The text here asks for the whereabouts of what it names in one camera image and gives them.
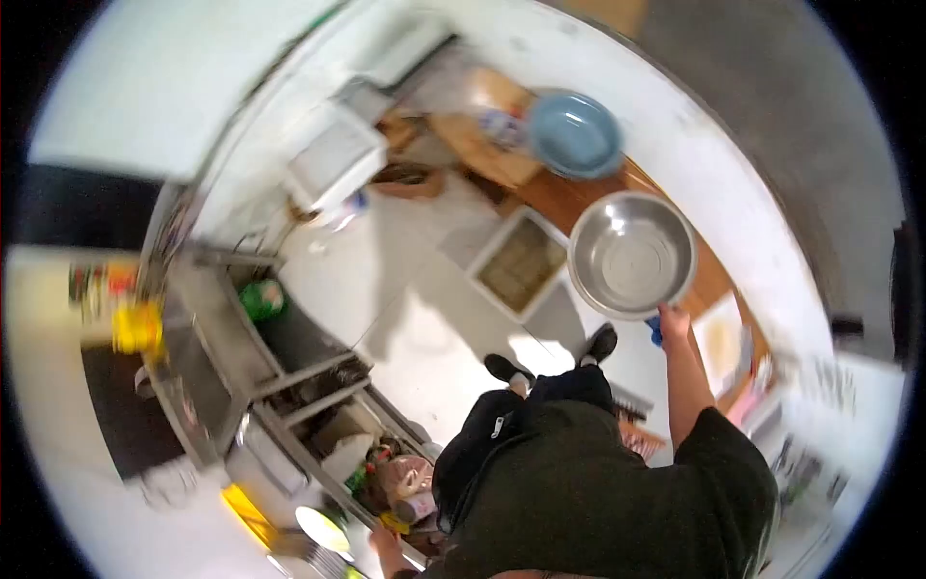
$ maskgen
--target black pants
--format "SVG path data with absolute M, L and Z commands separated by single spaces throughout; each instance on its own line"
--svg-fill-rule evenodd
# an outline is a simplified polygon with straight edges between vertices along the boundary
M 527 400 L 509 389 L 484 393 L 469 411 L 460 434 L 434 465 L 432 489 L 442 531 L 453 532 L 489 458 L 505 443 L 522 436 L 521 413 L 532 405 L 554 400 L 578 400 L 614 413 L 611 386 L 594 364 L 558 376 L 540 376 Z

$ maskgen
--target black shirt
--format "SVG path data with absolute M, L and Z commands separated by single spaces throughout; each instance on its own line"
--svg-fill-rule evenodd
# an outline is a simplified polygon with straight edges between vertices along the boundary
M 422 576 L 739 578 L 761 562 L 775 481 L 715 409 L 701 412 L 675 463 L 655 469 L 589 404 L 543 404 L 523 428 L 527 436 L 485 465 L 450 548 Z

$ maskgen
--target yellow container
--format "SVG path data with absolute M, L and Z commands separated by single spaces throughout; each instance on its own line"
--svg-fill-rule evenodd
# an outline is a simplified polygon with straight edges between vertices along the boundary
M 113 349 L 124 354 L 160 349 L 164 327 L 157 302 L 119 306 L 113 314 Z

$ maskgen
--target wooden countertop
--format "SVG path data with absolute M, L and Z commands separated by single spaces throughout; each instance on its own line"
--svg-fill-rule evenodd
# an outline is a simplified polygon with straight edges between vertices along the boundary
M 512 192 L 539 211 L 556 225 L 560 231 L 569 235 L 579 216 L 594 201 L 604 195 L 627 189 L 659 195 L 671 203 L 671 200 L 659 189 L 658 185 L 628 158 L 625 159 L 624 165 L 618 174 L 605 179 L 574 182 L 557 177 L 548 170 L 541 170 L 527 184 L 513 189 Z M 752 312 L 746 306 L 743 297 L 740 296 L 739 291 L 730 279 L 730 275 L 720 265 L 717 256 L 714 255 L 714 252 L 711 251 L 697 232 L 694 235 L 698 245 L 697 272 L 694 275 L 691 289 L 689 289 L 688 294 L 685 295 L 679 305 L 691 313 L 692 321 L 694 321 L 717 300 L 726 295 L 727 292 L 733 291 L 736 296 L 736 303 L 740 308 L 743 324 L 752 331 L 755 345 L 753 361 L 757 363 L 759 359 L 769 353 L 769 344 L 759 330 Z M 695 335 L 689 334 L 688 340 L 696 351 Z M 730 406 L 732 406 L 747 383 L 748 377 L 720 397 L 717 404 L 721 412 L 727 412 L 730 409 Z

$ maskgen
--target hand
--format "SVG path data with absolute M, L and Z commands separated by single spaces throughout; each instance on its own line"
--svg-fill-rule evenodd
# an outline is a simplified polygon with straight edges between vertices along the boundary
M 373 550 L 380 557 L 385 553 L 392 553 L 397 550 L 399 553 L 402 552 L 398 533 L 387 529 L 381 522 L 378 522 L 369 534 L 369 545 L 373 547 Z
M 691 316 L 684 309 L 659 304 L 659 331 L 664 341 L 687 340 Z

